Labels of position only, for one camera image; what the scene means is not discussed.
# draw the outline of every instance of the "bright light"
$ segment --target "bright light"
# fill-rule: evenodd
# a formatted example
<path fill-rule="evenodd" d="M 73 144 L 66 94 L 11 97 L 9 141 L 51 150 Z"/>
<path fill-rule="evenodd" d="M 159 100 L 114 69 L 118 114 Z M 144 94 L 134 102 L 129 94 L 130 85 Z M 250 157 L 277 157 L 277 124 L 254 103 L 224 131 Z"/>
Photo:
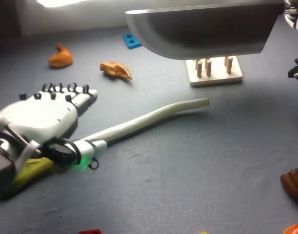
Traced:
<path fill-rule="evenodd" d="M 46 7 L 57 7 L 57 6 L 74 4 L 85 0 L 37 0 L 37 1 L 38 3 Z"/>

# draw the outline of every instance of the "table surface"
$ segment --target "table surface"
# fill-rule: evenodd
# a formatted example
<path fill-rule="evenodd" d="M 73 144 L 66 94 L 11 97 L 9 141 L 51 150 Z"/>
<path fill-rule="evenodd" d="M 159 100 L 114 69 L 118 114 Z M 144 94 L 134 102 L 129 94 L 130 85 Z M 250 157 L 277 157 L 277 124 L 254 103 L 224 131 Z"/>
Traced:
<path fill-rule="evenodd" d="M 97 171 L 52 174 L 0 201 L 0 233 L 280 234 L 298 223 L 298 205 L 280 175 L 298 168 L 298 33 L 279 17 L 263 52 L 239 56 L 243 83 L 192 88 L 184 61 L 144 47 L 128 50 L 127 28 L 0 42 L 0 109 L 46 82 L 98 90 L 71 139 L 162 106 L 209 98 L 109 147 Z M 51 70 L 60 41 L 74 64 Z M 125 64 L 132 82 L 110 80 L 104 61 Z"/>

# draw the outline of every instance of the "wooden peg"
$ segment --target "wooden peg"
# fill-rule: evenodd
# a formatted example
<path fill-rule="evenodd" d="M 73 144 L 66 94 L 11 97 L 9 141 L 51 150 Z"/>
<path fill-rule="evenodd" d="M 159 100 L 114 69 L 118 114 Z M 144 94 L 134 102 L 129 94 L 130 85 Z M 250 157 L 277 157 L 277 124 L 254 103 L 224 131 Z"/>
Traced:
<path fill-rule="evenodd" d="M 200 59 L 196 59 L 196 70 L 198 69 L 198 61 L 200 61 Z"/>
<path fill-rule="evenodd" d="M 198 61 L 197 65 L 197 77 L 200 78 L 202 76 L 202 61 Z"/>
<path fill-rule="evenodd" d="M 204 65 L 205 69 L 207 69 L 207 61 L 208 61 L 209 59 L 211 59 L 211 58 L 206 58 L 206 59 L 205 59 L 205 65 Z"/>
<path fill-rule="evenodd" d="M 208 77 L 211 76 L 211 70 L 212 70 L 212 61 L 209 59 L 206 61 L 206 64 L 207 64 L 207 69 L 206 69 L 206 75 Z"/>
<path fill-rule="evenodd" d="M 231 74 L 232 60 L 233 60 L 232 56 L 228 57 L 227 71 L 226 71 L 228 74 Z"/>
<path fill-rule="evenodd" d="M 228 63 L 228 56 L 225 56 L 225 67 L 227 66 Z"/>

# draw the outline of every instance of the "wooden base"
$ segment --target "wooden base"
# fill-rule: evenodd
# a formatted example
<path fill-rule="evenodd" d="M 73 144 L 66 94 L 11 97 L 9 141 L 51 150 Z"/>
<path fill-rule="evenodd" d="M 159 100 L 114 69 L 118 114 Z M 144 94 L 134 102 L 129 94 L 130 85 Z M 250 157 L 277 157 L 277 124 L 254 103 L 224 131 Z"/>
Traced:
<path fill-rule="evenodd" d="M 231 74 L 226 72 L 227 67 L 224 65 L 225 57 L 211 58 L 212 69 L 211 76 L 206 75 L 205 59 L 202 59 L 202 76 L 197 77 L 196 60 L 186 60 L 188 76 L 191 86 L 203 86 L 213 84 L 226 84 L 242 81 L 242 72 L 236 56 L 233 56 Z"/>

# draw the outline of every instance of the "curved stick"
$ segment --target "curved stick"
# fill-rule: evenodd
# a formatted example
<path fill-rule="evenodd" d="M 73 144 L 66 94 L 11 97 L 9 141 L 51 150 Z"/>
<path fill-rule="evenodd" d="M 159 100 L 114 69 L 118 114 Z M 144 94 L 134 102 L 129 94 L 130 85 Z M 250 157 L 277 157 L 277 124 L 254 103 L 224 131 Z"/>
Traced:
<path fill-rule="evenodd" d="M 126 123 L 122 123 L 117 126 L 103 130 L 99 133 L 90 135 L 84 138 L 84 140 L 90 140 L 90 141 L 104 140 L 108 142 L 108 141 L 126 136 L 128 134 L 131 134 L 139 129 L 142 129 L 156 121 L 159 121 L 177 112 L 192 110 L 200 107 L 205 107 L 208 105 L 209 105 L 209 101 L 206 98 L 177 102 L 177 103 L 162 107 L 153 112 L 150 112 L 146 115 L 135 118 Z"/>

